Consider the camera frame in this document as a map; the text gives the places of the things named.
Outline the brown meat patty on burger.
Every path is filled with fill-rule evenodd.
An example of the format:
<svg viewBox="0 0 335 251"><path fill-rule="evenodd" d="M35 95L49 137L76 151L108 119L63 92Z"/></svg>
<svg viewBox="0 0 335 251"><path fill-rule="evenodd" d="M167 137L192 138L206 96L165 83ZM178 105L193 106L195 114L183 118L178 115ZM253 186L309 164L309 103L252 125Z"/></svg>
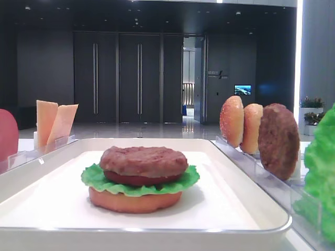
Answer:
<svg viewBox="0 0 335 251"><path fill-rule="evenodd" d="M99 163L104 171L149 178L176 176L188 168L185 155L166 147L116 147L107 149Z"/></svg>

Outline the red tomato slice on burger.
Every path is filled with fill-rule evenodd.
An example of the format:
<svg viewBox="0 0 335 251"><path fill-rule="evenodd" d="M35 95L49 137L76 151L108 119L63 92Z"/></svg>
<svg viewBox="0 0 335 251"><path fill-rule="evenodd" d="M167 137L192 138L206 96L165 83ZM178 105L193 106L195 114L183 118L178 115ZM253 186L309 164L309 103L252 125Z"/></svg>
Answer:
<svg viewBox="0 0 335 251"><path fill-rule="evenodd" d="M104 176L115 183L130 186L152 186L177 181L182 174L157 178L144 176L122 176L112 171L104 171Z"/></svg>

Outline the green lettuce leaf on burger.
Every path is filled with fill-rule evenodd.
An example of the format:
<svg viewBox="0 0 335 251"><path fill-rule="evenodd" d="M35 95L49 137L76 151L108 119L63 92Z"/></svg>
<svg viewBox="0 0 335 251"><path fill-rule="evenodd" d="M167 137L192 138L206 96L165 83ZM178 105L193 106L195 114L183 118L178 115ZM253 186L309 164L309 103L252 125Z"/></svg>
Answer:
<svg viewBox="0 0 335 251"><path fill-rule="evenodd" d="M81 181L89 187L93 187L98 192L107 191L114 195L122 193L127 197L141 197L144 195L164 195L176 194L182 192L198 182L200 175L196 170L196 166L189 165L187 170L181 177L173 182L163 183L152 186L131 186L117 184L108 180L103 170L98 164L93 164L85 168L81 174Z"/></svg>

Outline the brown meat patty in holder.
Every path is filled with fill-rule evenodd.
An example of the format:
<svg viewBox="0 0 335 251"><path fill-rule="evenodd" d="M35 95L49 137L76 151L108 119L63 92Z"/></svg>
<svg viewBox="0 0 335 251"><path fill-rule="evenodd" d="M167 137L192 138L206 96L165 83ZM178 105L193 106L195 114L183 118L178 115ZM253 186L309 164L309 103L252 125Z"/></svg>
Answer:
<svg viewBox="0 0 335 251"><path fill-rule="evenodd" d="M288 180L296 167L300 139L294 115L284 105L263 108L258 146L263 167L280 180Z"/></svg>

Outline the red tomato slice in holder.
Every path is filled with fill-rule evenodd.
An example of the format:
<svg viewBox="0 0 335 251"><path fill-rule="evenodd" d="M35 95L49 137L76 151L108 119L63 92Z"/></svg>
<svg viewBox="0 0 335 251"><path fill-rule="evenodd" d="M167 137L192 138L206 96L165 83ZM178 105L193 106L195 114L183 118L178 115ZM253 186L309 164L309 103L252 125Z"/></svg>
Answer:
<svg viewBox="0 0 335 251"><path fill-rule="evenodd" d="M0 115L0 137L1 137L1 162L18 151L19 130L13 115L1 109Z"/></svg>

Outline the green lettuce leaf in holder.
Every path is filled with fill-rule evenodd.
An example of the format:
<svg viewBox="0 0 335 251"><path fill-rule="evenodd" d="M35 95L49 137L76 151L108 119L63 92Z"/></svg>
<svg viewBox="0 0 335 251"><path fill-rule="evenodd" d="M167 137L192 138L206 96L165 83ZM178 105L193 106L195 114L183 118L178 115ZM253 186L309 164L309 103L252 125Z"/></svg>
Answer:
<svg viewBox="0 0 335 251"><path fill-rule="evenodd" d="M304 154L307 194L294 202L293 209L334 243L334 107L318 123L314 136Z"/></svg>

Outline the sesame bun slice far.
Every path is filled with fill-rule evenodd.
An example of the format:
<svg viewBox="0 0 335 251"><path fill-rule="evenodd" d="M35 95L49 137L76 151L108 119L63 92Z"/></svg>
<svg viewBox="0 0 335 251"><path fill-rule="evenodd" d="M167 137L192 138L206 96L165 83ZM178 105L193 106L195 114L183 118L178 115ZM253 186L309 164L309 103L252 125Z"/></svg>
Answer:
<svg viewBox="0 0 335 251"><path fill-rule="evenodd" d="M243 139L244 128L243 103L239 96L231 96L224 102L219 122L222 136L232 147L238 147Z"/></svg>

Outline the dark double doors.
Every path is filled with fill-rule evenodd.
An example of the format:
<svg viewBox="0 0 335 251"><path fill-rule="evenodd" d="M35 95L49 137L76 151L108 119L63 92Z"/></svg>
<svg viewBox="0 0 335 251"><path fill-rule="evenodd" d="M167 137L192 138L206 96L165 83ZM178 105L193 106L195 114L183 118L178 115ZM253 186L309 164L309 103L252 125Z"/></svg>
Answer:
<svg viewBox="0 0 335 251"><path fill-rule="evenodd" d="M77 122L180 123L183 36L74 33Z"/></svg>

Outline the bottom bun slice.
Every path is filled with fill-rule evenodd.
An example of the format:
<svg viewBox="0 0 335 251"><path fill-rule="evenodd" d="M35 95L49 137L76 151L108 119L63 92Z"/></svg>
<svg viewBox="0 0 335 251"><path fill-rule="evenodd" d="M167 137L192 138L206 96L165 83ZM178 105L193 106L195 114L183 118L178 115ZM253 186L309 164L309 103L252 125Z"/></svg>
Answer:
<svg viewBox="0 0 335 251"><path fill-rule="evenodd" d="M143 195L129 197L123 193L116 195L108 192L99 192L93 187L88 189L90 201L93 205L120 213L152 213L175 205L181 198L182 192L162 195Z"/></svg>

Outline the bun slice near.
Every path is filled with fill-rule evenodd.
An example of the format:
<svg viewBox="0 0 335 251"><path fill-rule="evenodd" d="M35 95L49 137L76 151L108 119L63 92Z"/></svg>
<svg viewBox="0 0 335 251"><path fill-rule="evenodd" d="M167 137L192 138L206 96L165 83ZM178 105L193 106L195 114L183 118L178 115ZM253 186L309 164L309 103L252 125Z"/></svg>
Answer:
<svg viewBox="0 0 335 251"><path fill-rule="evenodd" d="M240 148L245 153L255 154L258 150L259 127L262 116L262 105L249 104L244 108L244 129Z"/></svg>

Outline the white rectangular tray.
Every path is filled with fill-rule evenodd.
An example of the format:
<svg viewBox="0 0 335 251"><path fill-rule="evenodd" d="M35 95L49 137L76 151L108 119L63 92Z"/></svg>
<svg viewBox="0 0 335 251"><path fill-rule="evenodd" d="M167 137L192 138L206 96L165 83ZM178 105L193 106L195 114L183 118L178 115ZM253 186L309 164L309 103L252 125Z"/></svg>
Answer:
<svg viewBox="0 0 335 251"><path fill-rule="evenodd" d="M165 146L200 179L174 206L121 214L93 206L81 173L111 146ZM292 216L203 139L83 139L1 175L1 250L277 250Z"/></svg>

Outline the clear acrylic holder right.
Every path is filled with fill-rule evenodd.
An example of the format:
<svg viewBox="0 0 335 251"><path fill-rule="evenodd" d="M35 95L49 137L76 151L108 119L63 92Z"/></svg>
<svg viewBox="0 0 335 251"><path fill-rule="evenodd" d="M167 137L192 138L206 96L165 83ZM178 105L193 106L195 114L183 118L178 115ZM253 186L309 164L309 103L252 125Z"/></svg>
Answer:
<svg viewBox="0 0 335 251"><path fill-rule="evenodd" d="M221 136L216 137L215 144L291 214L293 233L287 238L296 250L334 250L334 242L326 237L326 227L334 229L334 217L323 209L318 199L304 190L300 176L281 181L263 168L258 154L242 153Z"/></svg>

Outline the potted plants in white planter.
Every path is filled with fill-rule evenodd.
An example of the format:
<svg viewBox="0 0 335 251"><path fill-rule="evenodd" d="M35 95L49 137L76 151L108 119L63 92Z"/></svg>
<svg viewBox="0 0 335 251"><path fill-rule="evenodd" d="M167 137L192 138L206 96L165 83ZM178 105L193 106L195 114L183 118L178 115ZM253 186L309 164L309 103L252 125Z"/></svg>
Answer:
<svg viewBox="0 0 335 251"><path fill-rule="evenodd" d="M299 105L299 132L304 135L313 135L314 127L322 119L324 102L321 98L305 97Z"/></svg>

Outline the clear acrylic holder left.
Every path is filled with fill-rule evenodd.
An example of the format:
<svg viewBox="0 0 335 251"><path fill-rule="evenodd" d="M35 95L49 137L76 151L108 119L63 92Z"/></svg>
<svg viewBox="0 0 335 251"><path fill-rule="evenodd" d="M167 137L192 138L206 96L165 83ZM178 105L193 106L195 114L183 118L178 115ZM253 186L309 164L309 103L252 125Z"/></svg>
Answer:
<svg viewBox="0 0 335 251"><path fill-rule="evenodd" d="M75 135L71 135L69 137L56 139L54 143L48 144L39 149L34 148L31 151L19 151L16 154L10 155L6 160L1 162L1 174L29 161L42 158L44 155L53 153L75 141Z"/></svg>

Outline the wall display screen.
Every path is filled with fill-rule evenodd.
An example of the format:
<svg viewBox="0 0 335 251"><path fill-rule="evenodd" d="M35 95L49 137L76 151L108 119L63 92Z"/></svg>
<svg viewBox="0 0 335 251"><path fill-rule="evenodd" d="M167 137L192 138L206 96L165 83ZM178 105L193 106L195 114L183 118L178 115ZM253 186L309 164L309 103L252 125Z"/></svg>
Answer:
<svg viewBox="0 0 335 251"><path fill-rule="evenodd" d="M251 95L251 85L234 85L234 95Z"/></svg>

